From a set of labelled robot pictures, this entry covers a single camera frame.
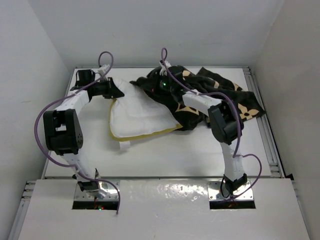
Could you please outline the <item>white pillow with yellow edge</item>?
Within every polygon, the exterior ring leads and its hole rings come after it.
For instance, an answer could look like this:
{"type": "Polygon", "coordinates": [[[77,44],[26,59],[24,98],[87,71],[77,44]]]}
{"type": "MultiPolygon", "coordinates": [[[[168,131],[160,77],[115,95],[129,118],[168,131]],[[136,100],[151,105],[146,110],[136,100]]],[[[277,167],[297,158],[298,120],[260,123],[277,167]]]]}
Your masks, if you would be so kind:
{"type": "Polygon", "coordinates": [[[166,106],[151,99],[143,90],[121,78],[113,81],[124,93],[123,97],[112,101],[108,113],[109,134],[119,143],[120,150],[130,148],[135,140],[170,133],[182,127],[166,106]]]}

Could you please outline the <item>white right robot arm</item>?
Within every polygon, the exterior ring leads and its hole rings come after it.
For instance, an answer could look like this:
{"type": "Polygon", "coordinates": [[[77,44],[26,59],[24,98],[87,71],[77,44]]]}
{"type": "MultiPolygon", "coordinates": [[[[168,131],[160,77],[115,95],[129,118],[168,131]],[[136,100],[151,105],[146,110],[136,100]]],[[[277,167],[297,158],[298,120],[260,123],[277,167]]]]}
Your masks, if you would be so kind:
{"type": "Polygon", "coordinates": [[[209,118],[211,132],[220,143],[224,160],[220,194],[225,202],[240,197],[235,192],[247,183],[248,178],[243,167],[243,156],[238,153],[244,126],[233,101],[219,91],[201,93],[188,87],[163,65],[156,69],[155,75],[160,77],[155,93],[169,94],[178,104],[191,107],[209,118]]]}

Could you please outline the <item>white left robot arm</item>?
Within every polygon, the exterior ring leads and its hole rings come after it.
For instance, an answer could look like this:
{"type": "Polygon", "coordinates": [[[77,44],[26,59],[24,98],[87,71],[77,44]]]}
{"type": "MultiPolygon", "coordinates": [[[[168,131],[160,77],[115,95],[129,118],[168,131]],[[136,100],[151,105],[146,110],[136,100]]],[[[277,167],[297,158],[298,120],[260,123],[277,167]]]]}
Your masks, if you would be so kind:
{"type": "Polygon", "coordinates": [[[124,93],[116,86],[112,77],[98,79],[93,70],[79,70],[75,85],[68,92],[68,98],[54,110],[43,113],[43,125],[47,148],[67,162],[80,190],[94,198],[104,199],[108,195],[108,184],[99,180],[99,171],[90,166],[81,150],[84,136],[78,118],[83,107],[95,96],[116,99],[124,97],[124,93]]]}

